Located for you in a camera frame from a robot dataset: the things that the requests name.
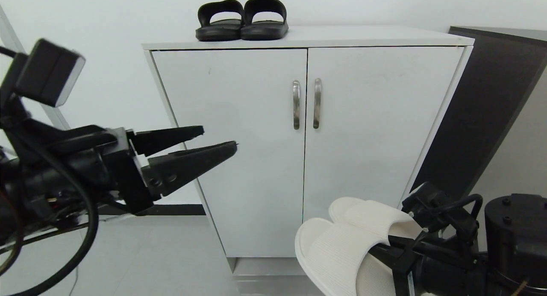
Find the white slipper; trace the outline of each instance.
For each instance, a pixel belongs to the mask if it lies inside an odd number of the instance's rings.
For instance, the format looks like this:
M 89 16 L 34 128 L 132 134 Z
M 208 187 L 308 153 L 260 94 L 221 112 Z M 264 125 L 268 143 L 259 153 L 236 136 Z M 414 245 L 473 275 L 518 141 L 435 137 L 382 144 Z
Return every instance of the white slipper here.
M 379 242 L 385 241 L 353 224 L 312 218 L 298 229 L 295 251 L 302 269 L 326 296 L 394 295 L 391 271 L 367 254 Z
M 387 240 L 388 235 L 416 238 L 422 228 L 407 213 L 373 200 L 336 199 L 329 207 L 334 222 L 347 222 Z

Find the baseboard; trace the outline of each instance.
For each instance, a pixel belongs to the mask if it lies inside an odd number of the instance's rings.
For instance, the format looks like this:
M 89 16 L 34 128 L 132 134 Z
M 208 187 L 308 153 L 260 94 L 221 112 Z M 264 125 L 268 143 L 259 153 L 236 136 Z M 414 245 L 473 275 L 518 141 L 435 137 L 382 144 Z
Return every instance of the baseboard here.
M 99 209 L 99 215 L 121 215 L 125 212 L 115 207 L 103 206 Z M 172 204 L 154 205 L 146 211 L 149 216 L 202 216 L 205 210 L 201 204 Z

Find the wire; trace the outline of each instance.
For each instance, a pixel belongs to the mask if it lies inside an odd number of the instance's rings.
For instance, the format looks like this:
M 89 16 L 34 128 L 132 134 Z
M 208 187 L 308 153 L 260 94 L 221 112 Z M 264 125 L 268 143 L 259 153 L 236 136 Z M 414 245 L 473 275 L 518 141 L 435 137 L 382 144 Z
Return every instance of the wire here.
M 88 223 L 83 223 L 83 224 L 79 224 L 77 226 L 71 226 L 70 228 L 66 228 L 64 230 L 55 230 L 55 231 L 52 231 L 52 232 L 49 232 L 49 233 L 41 234 L 39 236 L 35 236 L 33 238 L 23 240 L 22 245 L 25 246 L 25 245 L 28 245 L 28 244 L 33 243 L 33 242 L 44 240 L 46 238 L 50 238 L 50 237 L 61 235 L 61 234 L 67 233 L 67 232 L 72 232 L 72 231 L 75 231 L 75 230 L 80 230 L 80 229 L 83 229 L 83 228 L 87 228 L 88 226 L 89 226 Z M 3 253 L 6 253 L 6 252 L 8 252 L 8 249 L 6 247 L 0 249 L 0 255 L 2 255 Z
M 74 279 L 74 284 L 72 285 L 72 288 L 70 289 L 70 293 L 68 296 L 72 296 L 72 292 L 74 292 L 74 288 L 76 287 L 76 284 L 78 283 L 78 267 L 76 266 L 76 279 Z
M 452 202 L 443 206 L 436 207 L 432 209 L 432 211 L 435 212 L 436 214 L 441 214 L 444 212 L 449 212 L 451 210 L 454 210 L 455 208 L 463 207 L 473 201 L 475 201 L 475 205 L 473 205 L 473 210 L 471 210 L 471 216 L 473 216 L 473 218 L 476 219 L 477 216 L 479 215 L 480 208 L 482 207 L 482 196 L 477 194 L 469 195 L 456 202 Z
M 0 190 L 0 195 L 2 198 L 6 201 L 6 204 L 8 205 L 10 211 L 13 214 L 13 217 L 15 218 L 15 222 L 17 224 L 17 230 L 15 234 L 15 244 L 13 245 L 12 252 L 10 253 L 9 257 L 2 263 L 2 266 L 0 266 L 0 276 L 2 276 L 6 271 L 10 269 L 10 267 L 13 266 L 13 263 L 19 257 L 19 253 L 21 253 L 21 248 L 23 247 L 23 239 L 25 237 L 25 224 L 23 224 L 23 220 L 21 218 L 21 215 L 16 210 L 15 206 L 13 205 L 12 201 L 8 198 L 8 195 L 4 193 L 4 191 Z
M 85 234 L 84 240 L 82 244 L 80 245 L 80 248 L 74 256 L 65 264 L 65 266 L 61 267 L 60 270 L 58 270 L 56 273 L 53 274 L 53 276 L 47 278 L 44 282 L 38 284 L 37 286 L 34 286 L 33 288 L 30 288 L 28 290 L 25 290 L 23 292 L 13 294 L 12 296 L 37 296 L 39 294 L 42 294 L 43 292 L 49 290 L 61 280 L 63 280 L 67 275 L 69 275 L 75 268 L 78 266 L 78 264 L 84 259 L 85 255 L 89 252 L 91 246 L 93 245 L 93 241 L 95 239 L 95 236 L 97 235 L 97 228 L 99 224 L 99 216 L 97 211 L 97 206 L 95 203 L 91 200 L 90 195 L 88 194 L 88 191 L 83 187 L 83 185 L 76 179 L 76 177 L 70 172 L 63 163 L 61 163 L 55 156 L 53 156 L 51 153 L 49 153 L 42 145 L 37 143 L 31 136 L 26 134 L 26 132 L 21 127 L 11 128 L 8 129 L 14 136 L 19 138 L 19 140 L 28 146 L 33 152 L 38 154 L 40 157 L 43 158 L 47 163 L 51 165 L 57 172 L 65 177 L 67 181 L 71 183 L 71 185 L 78 191 L 78 193 L 82 196 L 82 200 L 84 201 L 85 208 L 88 211 L 88 231 Z
M 133 214 L 122 214 L 122 215 L 118 215 L 118 216 L 115 216 L 115 217 L 102 219 L 102 220 L 99 220 L 99 221 L 100 222 L 113 222 L 113 221 L 117 221 L 117 220 L 124 220 L 124 219 L 127 219 L 127 218 L 133 218 L 133 217 L 135 217 L 135 215 L 133 215 Z M 77 226 L 71 226 L 70 228 L 66 228 L 64 230 L 55 230 L 55 231 L 52 231 L 52 232 L 44 233 L 44 234 L 41 234 L 39 236 L 35 236 L 33 238 L 23 240 L 22 245 L 25 246 L 25 245 L 28 245 L 30 243 L 41 241 L 41 240 L 46 239 L 46 238 L 50 238 L 50 237 L 61 235 L 61 234 L 64 234 L 64 233 L 68 233 L 68 232 L 80 230 L 80 229 L 83 229 L 83 228 L 87 228 L 88 226 L 89 226 L 88 222 L 85 222 L 85 223 L 79 224 Z M 0 255 L 8 252 L 9 251 L 8 247 L 9 246 L 1 248 L 0 249 Z
M 526 284 L 528 284 L 528 279 L 523 280 L 522 283 L 516 289 L 516 291 L 514 291 L 513 294 L 511 294 L 511 296 L 518 296 L 518 294 L 522 292 L 524 288 L 526 288 Z
M 6 47 L 0 46 L 0 53 L 2 55 L 6 55 L 8 57 L 15 57 L 17 53 L 15 51 L 12 51 L 11 49 L 7 49 Z

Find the slipper strap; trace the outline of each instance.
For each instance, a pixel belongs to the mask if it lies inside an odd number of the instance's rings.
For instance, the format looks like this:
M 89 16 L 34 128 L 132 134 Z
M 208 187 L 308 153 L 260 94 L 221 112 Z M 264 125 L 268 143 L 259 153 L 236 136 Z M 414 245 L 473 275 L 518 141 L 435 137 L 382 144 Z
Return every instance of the slipper strap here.
M 213 15 L 221 12 L 235 12 L 243 16 L 243 6 L 237 0 L 206 3 L 197 10 L 197 19 L 201 27 L 209 26 Z
M 287 9 L 279 0 L 248 0 L 245 3 L 243 20 L 246 26 L 253 23 L 253 17 L 260 12 L 275 12 L 282 16 L 283 23 L 287 21 Z

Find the floor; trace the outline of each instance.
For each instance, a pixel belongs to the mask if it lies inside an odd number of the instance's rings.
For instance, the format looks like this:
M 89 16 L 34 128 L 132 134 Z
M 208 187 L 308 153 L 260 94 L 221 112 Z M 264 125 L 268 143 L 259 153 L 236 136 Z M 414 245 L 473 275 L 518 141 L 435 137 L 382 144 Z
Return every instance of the floor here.
M 2 276 L 0 294 L 30 288 L 57 271 L 85 231 L 25 246 Z M 72 272 L 46 296 L 68 296 Z M 72 296 L 239 296 L 221 244 L 205 216 L 148 216 L 99 226 Z

